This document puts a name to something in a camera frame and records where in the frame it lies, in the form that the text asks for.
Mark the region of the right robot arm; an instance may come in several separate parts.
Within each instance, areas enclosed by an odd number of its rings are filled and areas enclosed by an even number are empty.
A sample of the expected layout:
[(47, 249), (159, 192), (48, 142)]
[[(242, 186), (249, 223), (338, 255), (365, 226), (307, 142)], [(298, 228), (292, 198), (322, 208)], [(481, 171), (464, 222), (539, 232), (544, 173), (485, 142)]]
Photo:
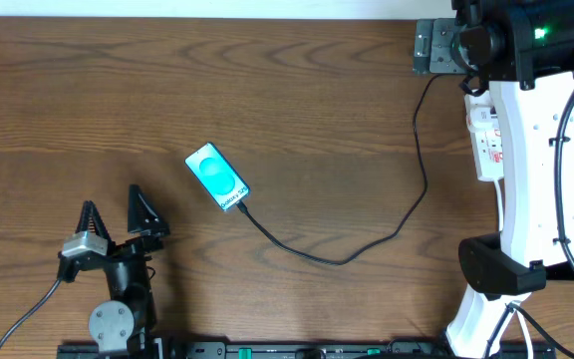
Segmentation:
[(574, 0), (452, 9), (418, 21), (414, 69), (461, 76), (477, 175), (497, 189), (500, 228), (460, 243), (467, 287), (445, 330), (451, 356), (489, 358), (532, 293), (574, 281)]

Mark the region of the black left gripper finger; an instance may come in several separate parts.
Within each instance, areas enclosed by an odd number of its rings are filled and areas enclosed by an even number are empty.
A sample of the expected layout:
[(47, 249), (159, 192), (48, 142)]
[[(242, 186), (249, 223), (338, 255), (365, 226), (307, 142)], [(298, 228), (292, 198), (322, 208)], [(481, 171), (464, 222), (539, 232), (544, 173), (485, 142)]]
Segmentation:
[(109, 248), (114, 246), (114, 242), (106, 229), (101, 215), (96, 205), (91, 200), (83, 202), (79, 223), (75, 229), (75, 233), (79, 232), (93, 233), (103, 238), (107, 242)]
[(129, 186), (128, 233), (155, 237), (170, 235), (168, 223), (146, 199), (137, 184)]

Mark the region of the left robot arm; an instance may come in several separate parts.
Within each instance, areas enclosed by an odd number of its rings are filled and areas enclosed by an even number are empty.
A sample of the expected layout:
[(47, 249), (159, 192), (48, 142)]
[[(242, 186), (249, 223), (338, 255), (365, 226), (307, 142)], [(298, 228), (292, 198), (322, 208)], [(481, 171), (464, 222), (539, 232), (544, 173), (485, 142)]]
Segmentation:
[(114, 242), (96, 205), (85, 201), (74, 234), (58, 253), (57, 278), (72, 283), (81, 271), (104, 272), (110, 299), (89, 319), (99, 358), (162, 358), (162, 340), (151, 334), (157, 319), (150, 284), (154, 271), (147, 263), (163, 249), (170, 230), (136, 184), (129, 186), (128, 233), (131, 239)]

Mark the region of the turquoise screen smartphone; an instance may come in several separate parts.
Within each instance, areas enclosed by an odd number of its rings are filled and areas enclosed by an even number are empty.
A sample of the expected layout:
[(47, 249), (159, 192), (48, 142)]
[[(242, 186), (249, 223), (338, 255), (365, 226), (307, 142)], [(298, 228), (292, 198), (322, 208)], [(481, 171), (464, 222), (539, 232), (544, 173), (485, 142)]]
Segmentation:
[(206, 143), (192, 153), (185, 164), (223, 211), (230, 210), (250, 193), (247, 183), (213, 143)]

